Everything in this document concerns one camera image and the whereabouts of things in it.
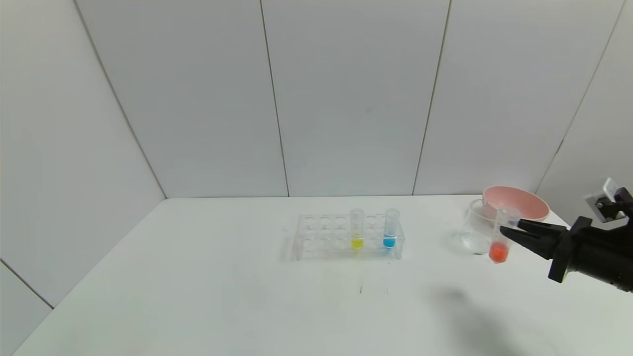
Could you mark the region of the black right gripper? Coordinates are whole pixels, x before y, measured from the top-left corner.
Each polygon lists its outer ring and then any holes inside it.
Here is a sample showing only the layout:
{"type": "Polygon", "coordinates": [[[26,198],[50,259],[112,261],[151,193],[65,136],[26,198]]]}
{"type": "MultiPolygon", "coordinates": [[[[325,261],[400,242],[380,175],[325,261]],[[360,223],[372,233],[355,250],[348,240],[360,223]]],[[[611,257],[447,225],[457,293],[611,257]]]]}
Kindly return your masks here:
{"type": "Polygon", "coordinates": [[[568,230],[556,225],[522,219],[518,227],[501,226],[500,233],[549,261],[548,277],[563,282],[578,272],[630,293],[633,288],[632,221],[603,229],[592,219],[579,217],[568,230]]]}

